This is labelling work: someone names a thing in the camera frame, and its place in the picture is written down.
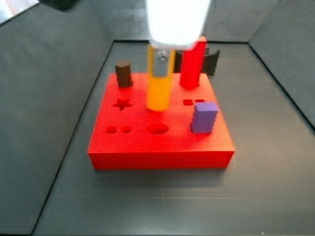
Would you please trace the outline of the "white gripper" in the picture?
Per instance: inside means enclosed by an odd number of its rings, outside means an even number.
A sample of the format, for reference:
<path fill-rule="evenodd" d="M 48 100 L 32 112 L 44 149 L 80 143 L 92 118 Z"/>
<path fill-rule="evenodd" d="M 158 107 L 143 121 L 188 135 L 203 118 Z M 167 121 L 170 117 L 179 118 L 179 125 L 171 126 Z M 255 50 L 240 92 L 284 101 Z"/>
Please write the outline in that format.
<path fill-rule="evenodd" d="M 154 51 L 152 74 L 167 76 L 168 51 L 194 47 L 202 35 L 212 0 L 146 0 L 150 43 Z"/>

